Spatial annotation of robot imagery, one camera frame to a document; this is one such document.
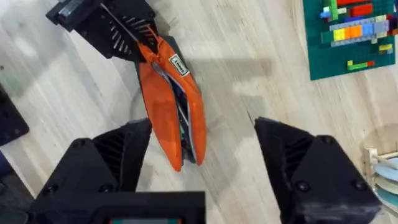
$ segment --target black mount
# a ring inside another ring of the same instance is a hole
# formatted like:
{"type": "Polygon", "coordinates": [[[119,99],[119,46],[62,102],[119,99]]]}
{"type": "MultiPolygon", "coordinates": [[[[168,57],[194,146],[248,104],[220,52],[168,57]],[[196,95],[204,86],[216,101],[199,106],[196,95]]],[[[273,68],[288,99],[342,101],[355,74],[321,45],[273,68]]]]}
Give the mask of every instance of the black mount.
{"type": "Polygon", "coordinates": [[[73,141],[31,205],[32,223],[108,224],[113,218],[205,223],[204,192],[135,192],[151,129],[143,119],[93,140],[73,141]]]}
{"type": "Polygon", "coordinates": [[[54,24],[67,31],[75,30],[104,57],[112,56],[133,62],[145,62],[137,44],[101,5],[106,6],[140,42],[157,52],[155,12],[145,0],[66,0],[47,13],[54,24]]]}
{"type": "Polygon", "coordinates": [[[28,132],[28,125],[0,85],[0,146],[28,132]]]}
{"type": "Polygon", "coordinates": [[[370,223],[381,203],[331,136],[269,119],[255,129],[283,224],[370,223]]]}

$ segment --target blue lego brick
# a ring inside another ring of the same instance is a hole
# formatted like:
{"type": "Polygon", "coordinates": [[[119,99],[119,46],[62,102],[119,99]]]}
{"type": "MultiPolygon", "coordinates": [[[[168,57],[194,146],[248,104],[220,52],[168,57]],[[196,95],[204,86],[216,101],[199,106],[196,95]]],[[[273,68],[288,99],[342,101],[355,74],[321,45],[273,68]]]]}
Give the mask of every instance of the blue lego brick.
{"type": "Polygon", "coordinates": [[[375,22],[373,25],[374,33],[378,34],[381,32],[387,32],[389,30],[389,26],[389,21],[375,22]]]}
{"type": "Polygon", "coordinates": [[[352,21],[360,20],[360,19],[364,19],[364,16],[348,17],[345,19],[345,22],[352,22],[352,21]]]}
{"type": "Polygon", "coordinates": [[[351,26],[358,26],[358,25],[363,25],[363,24],[374,23],[375,21],[376,21],[376,19],[374,17],[372,17],[372,18],[368,18],[368,19],[360,19],[357,21],[344,22],[341,24],[335,24],[335,25],[330,26],[330,31],[347,28],[347,27],[351,27],[351,26]]]}
{"type": "Polygon", "coordinates": [[[362,35],[371,35],[374,33],[373,24],[362,25],[362,35]]]}
{"type": "Polygon", "coordinates": [[[321,12],[319,15],[322,19],[324,18],[329,18],[331,16],[330,11],[329,12],[321,12]]]}
{"type": "Polygon", "coordinates": [[[358,42],[364,42],[367,40],[371,40],[376,38],[376,35],[366,35],[366,36],[361,36],[361,37],[355,37],[352,39],[346,39],[346,40],[339,40],[339,41],[334,41],[330,44],[331,47],[338,47],[338,46],[342,46],[342,45],[348,45],[348,44],[354,44],[354,43],[358,43],[358,42]]]}

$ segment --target light wood surface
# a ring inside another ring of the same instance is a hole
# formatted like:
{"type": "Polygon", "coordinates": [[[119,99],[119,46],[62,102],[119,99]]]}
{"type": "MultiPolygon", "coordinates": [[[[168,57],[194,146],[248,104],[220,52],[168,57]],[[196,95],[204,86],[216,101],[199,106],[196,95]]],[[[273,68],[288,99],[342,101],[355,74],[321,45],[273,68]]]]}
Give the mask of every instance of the light wood surface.
{"type": "MultiPolygon", "coordinates": [[[[203,93],[208,145],[201,167],[176,173],[153,136],[139,190],[206,190],[209,223],[279,223],[258,116],[333,135],[360,169],[363,147],[396,149],[397,67],[311,82],[300,0],[149,3],[203,93]]],[[[0,82],[31,129],[1,150],[33,195],[75,138],[146,117],[134,64],[53,25],[54,4],[0,0],[0,82]]]]}

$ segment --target bag label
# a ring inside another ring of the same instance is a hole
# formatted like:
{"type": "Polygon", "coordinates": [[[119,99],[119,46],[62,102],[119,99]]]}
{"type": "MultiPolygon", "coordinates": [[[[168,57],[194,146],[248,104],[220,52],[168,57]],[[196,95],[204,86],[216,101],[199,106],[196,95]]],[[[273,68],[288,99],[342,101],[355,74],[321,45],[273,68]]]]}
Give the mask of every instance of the bag label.
{"type": "Polygon", "coordinates": [[[182,77],[189,74],[189,70],[187,67],[182,63],[180,57],[175,54],[169,58],[169,61],[174,65],[175,69],[181,74],[182,77]]]}

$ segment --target red lego brick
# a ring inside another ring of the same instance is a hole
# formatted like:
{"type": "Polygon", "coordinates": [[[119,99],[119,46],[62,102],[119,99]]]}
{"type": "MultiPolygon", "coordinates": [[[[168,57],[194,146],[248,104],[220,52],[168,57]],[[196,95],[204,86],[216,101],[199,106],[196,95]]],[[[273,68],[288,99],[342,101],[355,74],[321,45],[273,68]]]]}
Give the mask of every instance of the red lego brick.
{"type": "Polygon", "coordinates": [[[360,6],[354,6],[351,8],[351,16],[365,16],[373,13],[373,4],[363,4],[360,6]]]}
{"type": "Polygon", "coordinates": [[[374,64],[374,61],[368,61],[368,67],[373,66],[374,64]]]}
{"type": "Polygon", "coordinates": [[[370,0],[337,0],[338,6],[344,6],[345,4],[359,3],[359,2],[367,2],[370,0]]]}

